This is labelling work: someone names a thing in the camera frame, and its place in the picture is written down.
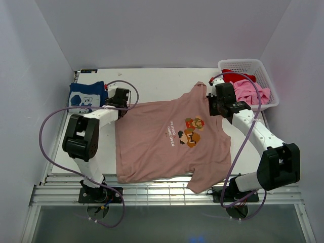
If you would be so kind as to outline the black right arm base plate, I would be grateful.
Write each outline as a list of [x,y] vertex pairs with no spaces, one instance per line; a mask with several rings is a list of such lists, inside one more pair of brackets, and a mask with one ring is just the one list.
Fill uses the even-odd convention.
[[[210,190],[208,190],[208,194],[212,195],[214,203],[219,203],[220,202],[222,188],[223,188],[222,186],[214,186]],[[242,197],[248,195],[249,193],[250,193],[250,191],[239,192],[237,194],[230,194],[229,192],[225,191],[223,202],[224,203],[235,202],[235,201],[241,199]],[[259,202],[258,193],[256,192],[253,195],[251,195],[250,197],[248,197],[247,202],[248,203],[257,203],[257,202]]]

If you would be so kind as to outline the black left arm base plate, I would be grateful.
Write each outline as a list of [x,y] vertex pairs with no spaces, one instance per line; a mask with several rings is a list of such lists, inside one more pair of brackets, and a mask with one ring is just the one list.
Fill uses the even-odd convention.
[[120,195],[115,191],[108,190],[106,193],[106,198],[103,200],[92,199],[83,188],[81,188],[79,191],[78,203],[80,204],[105,204],[109,201],[114,204],[119,204],[122,202]]

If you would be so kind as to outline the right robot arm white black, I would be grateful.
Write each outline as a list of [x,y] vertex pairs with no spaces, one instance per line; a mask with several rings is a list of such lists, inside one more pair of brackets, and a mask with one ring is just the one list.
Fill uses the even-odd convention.
[[246,199],[259,189],[270,191],[300,181],[300,149],[294,143],[285,143],[272,134],[246,102],[238,102],[231,83],[214,81],[207,96],[210,115],[221,115],[244,135],[244,144],[251,144],[261,159],[253,173],[226,179],[220,201]]

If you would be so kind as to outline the dusty pink printed t-shirt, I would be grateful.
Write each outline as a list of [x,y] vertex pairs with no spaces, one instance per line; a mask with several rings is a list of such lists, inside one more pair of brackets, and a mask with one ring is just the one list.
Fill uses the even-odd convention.
[[231,139],[222,120],[210,115],[201,82],[178,99],[136,105],[115,124],[118,182],[191,174],[187,187],[194,193],[221,182],[231,167]]

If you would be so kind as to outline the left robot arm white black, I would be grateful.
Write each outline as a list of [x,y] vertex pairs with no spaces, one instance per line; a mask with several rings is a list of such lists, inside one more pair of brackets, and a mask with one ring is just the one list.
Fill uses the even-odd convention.
[[105,100],[102,109],[90,113],[71,115],[64,135],[62,147],[77,164],[82,188],[94,201],[102,202],[107,198],[107,189],[102,185],[105,177],[96,160],[99,147],[99,132],[102,127],[117,121],[126,113],[131,91],[124,88],[113,89],[113,96]]

